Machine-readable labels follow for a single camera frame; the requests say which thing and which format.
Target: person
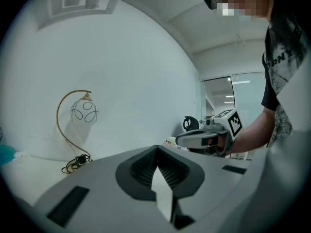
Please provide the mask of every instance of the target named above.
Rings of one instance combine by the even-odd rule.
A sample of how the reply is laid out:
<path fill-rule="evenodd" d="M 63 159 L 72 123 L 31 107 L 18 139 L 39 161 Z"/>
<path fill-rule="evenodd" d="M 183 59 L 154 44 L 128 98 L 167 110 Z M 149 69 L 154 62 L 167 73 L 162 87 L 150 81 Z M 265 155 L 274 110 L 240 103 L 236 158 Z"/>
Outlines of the person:
<path fill-rule="evenodd" d="M 230 153 L 242 153 L 270 147 L 276 140 L 292 132 L 289 119 L 276 96 L 295 74 L 310 46 L 310 23 L 306 18 L 307 0 L 218 0 L 246 16 L 265 18 L 269 22 L 262 64 L 266 87 L 262 99 L 263 112 L 233 143 Z M 224 148 L 224 137 L 217 146 Z"/>

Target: power cord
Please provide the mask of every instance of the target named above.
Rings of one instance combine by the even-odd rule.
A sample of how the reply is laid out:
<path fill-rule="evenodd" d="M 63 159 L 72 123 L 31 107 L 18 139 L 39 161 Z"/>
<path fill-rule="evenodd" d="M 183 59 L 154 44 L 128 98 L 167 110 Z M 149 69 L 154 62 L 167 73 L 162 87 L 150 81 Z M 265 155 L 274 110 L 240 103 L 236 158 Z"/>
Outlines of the power cord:
<path fill-rule="evenodd" d="M 76 156 L 75 159 L 69 161 L 67 163 L 67 165 L 62 168 L 62 172 L 66 173 L 66 174 L 71 174 L 75 170 L 79 169 L 80 167 L 82 167 L 83 165 L 85 165 L 91 161 L 92 160 L 90 160 L 90 156 L 83 153 L 80 156 Z"/>

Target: man's hand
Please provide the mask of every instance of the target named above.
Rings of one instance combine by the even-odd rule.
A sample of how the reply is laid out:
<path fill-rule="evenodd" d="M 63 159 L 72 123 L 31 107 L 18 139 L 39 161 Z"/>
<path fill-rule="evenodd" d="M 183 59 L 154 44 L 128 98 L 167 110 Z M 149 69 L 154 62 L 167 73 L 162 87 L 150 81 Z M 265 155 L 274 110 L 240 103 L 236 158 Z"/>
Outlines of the man's hand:
<path fill-rule="evenodd" d="M 258 149 L 267 144 L 271 138 L 275 126 L 275 112 L 264 108 L 259 117 L 246 129 L 242 129 L 238 138 L 234 141 L 231 153 L 244 153 Z M 217 146 L 223 150 L 225 137 L 219 136 Z"/>
<path fill-rule="evenodd" d="M 212 138 L 208 139 L 207 143 L 210 145 L 212 144 Z M 220 135 L 218 137 L 218 143 L 217 143 L 217 147 L 219 147 L 220 149 L 224 149 L 225 148 L 225 136 Z"/>

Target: man's arm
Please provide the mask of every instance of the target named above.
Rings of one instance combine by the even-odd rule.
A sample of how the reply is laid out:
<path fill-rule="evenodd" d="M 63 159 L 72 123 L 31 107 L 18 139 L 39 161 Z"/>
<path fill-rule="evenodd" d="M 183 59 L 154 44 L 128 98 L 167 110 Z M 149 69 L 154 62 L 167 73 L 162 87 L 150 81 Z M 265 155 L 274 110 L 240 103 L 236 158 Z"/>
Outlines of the man's arm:
<path fill-rule="evenodd" d="M 264 108 L 258 118 L 246 129 L 242 130 L 234 141 L 231 153 L 243 153 L 258 149 L 267 144 L 275 125 L 275 112 Z"/>

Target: metal wire lamp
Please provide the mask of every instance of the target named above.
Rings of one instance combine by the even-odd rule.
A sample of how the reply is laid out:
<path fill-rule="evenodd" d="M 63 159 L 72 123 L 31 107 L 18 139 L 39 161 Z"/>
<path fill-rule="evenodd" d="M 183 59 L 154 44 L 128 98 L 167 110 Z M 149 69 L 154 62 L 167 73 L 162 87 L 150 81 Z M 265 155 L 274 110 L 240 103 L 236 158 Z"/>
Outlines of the metal wire lamp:
<path fill-rule="evenodd" d="M 88 123 L 90 125 L 94 124 L 97 121 L 98 110 L 96 108 L 94 101 L 90 97 L 90 93 L 92 93 L 91 91 L 87 91 L 87 90 L 71 91 L 71 92 L 67 93 L 62 98 L 62 100 L 60 101 L 60 103 L 57 107 L 57 111 L 56 111 L 56 125 L 57 125 L 60 133 L 65 138 L 65 140 L 70 145 L 70 147 L 72 148 L 73 151 L 74 151 L 74 149 L 72 146 L 75 146 L 77 149 L 84 152 L 80 156 L 77 156 L 76 152 L 74 151 L 74 153 L 76 155 L 75 159 L 68 162 L 66 167 L 62 168 L 62 172 L 66 173 L 66 174 L 71 174 L 72 172 L 74 172 L 76 169 L 80 168 L 84 164 L 92 161 L 91 154 L 89 152 L 87 152 L 85 149 L 83 149 L 82 147 L 79 147 L 78 145 L 76 145 L 75 143 L 70 141 L 65 136 L 65 134 L 63 133 L 63 131 L 61 130 L 61 128 L 59 126 L 58 114 L 59 114 L 59 109 L 60 109 L 62 102 L 69 95 L 71 95 L 73 93 L 77 93 L 77 92 L 85 92 L 86 94 L 72 105 L 72 107 L 70 109 L 71 121 L 84 121 L 84 123 Z"/>

